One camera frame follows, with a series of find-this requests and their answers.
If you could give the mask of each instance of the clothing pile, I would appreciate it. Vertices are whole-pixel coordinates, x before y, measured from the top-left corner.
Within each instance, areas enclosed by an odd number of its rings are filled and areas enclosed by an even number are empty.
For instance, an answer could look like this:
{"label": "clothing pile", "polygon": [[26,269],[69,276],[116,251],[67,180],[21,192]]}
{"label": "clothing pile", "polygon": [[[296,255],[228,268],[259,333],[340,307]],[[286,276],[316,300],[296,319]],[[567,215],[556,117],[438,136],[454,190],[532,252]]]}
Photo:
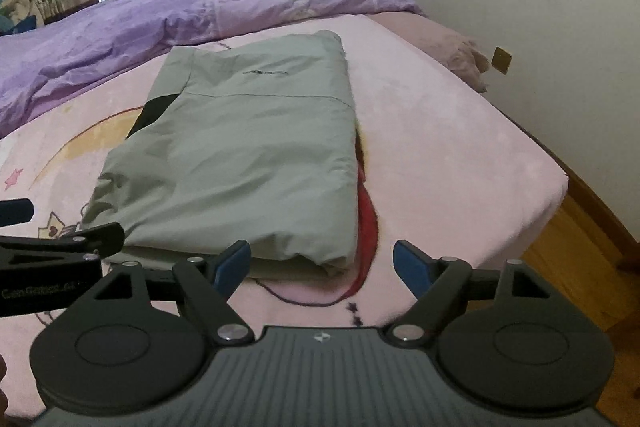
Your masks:
{"label": "clothing pile", "polygon": [[44,26],[33,0],[0,0],[0,36],[15,35]]}

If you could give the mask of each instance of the pink bed sheet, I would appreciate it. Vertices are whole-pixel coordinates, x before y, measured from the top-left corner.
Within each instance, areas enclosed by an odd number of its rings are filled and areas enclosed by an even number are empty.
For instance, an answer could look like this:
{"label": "pink bed sheet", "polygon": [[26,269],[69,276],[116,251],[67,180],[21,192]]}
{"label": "pink bed sheet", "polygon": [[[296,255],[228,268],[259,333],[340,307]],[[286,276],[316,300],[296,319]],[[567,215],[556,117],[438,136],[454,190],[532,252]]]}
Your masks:
{"label": "pink bed sheet", "polygon": [[[257,335],[268,324],[381,325],[414,298],[396,277],[392,247],[408,239],[432,257],[474,267],[519,257],[557,210],[564,172],[458,77],[365,16],[271,28],[200,47],[220,50],[321,29],[341,36],[366,156],[366,187],[379,217],[378,252],[360,291],[328,307],[283,302],[246,280],[230,304]],[[4,235],[56,237],[74,230],[104,158],[124,139],[164,56],[66,102],[0,140],[0,197],[31,198],[30,223]],[[331,302],[344,282],[273,283],[281,297]],[[172,303],[159,304],[175,312]],[[29,367],[36,335],[60,311],[0,320],[2,388],[9,415],[33,417],[43,404]]]}

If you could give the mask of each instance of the pink star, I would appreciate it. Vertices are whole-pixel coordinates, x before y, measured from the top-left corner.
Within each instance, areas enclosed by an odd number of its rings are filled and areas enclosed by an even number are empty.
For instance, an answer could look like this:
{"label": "pink star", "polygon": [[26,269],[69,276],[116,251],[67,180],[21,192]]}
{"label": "pink star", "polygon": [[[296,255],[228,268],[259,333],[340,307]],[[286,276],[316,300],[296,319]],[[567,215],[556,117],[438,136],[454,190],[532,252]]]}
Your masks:
{"label": "pink star", "polygon": [[18,183],[18,176],[20,176],[20,174],[22,174],[22,169],[20,169],[19,171],[18,169],[14,169],[14,172],[12,172],[11,176],[9,176],[4,181],[4,184],[6,185],[6,187],[4,188],[5,192],[9,190],[9,187],[13,187]]}

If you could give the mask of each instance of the cartoon print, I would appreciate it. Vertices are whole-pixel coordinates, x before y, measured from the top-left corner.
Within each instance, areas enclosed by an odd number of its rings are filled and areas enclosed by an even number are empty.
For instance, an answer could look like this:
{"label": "cartoon print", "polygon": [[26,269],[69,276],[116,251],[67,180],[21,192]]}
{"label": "cartoon print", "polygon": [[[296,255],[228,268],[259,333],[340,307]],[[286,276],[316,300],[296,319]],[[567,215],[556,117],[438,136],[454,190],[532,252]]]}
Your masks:
{"label": "cartoon print", "polygon": [[358,315],[358,305],[355,302],[350,302],[347,304],[347,310],[353,315],[351,319],[351,325],[356,328],[361,328],[364,324],[362,322],[362,318]]}
{"label": "cartoon print", "polygon": [[39,239],[56,239],[62,235],[62,231],[65,228],[65,224],[62,220],[57,216],[55,212],[49,214],[49,220],[47,224],[38,228],[38,238]]}
{"label": "cartoon print", "polygon": [[77,136],[74,136],[53,155],[42,171],[36,175],[30,188],[33,188],[49,172],[59,168],[65,162],[84,154],[91,154],[100,150],[111,150],[120,145],[129,134],[141,111],[141,107],[121,111],[104,120],[100,120]]}
{"label": "cartoon print", "polygon": [[64,310],[53,310],[53,311],[50,311],[50,312],[38,312],[38,313],[34,313],[34,315],[37,318],[38,322],[46,327],[46,326],[49,326],[56,318],[60,317],[60,315],[62,315],[63,311]]}
{"label": "cartoon print", "polygon": [[6,187],[4,188],[5,192],[9,190],[9,188],[18,184],[18,177],[20,177],[20,174],[22,174],[22,170],[23,169],[20,169],[18,171],[18,169],[14,169],[14,172],[12,172],[11,175],[4,181],[4,185],[6,185]]}

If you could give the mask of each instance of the blanket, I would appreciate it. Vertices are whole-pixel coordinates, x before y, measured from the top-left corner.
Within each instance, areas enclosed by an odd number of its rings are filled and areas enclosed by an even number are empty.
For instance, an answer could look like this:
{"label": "blanket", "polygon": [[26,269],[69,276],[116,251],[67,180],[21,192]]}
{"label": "blanket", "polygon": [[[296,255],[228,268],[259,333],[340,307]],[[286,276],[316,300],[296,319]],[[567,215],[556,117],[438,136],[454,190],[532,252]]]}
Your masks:
{"label": "blanket", "polygon": [[3,0],[0,3],[0,11],[5,12],[14,24],[33,15],[36,17],[36,26],[44,26],[42,14],[33,0]]}
{"label": "blanket", "polygon": [[0,37],[0,138],[173,46],[382,11],[420,9],[413,0],[108,0],[37,31]]}

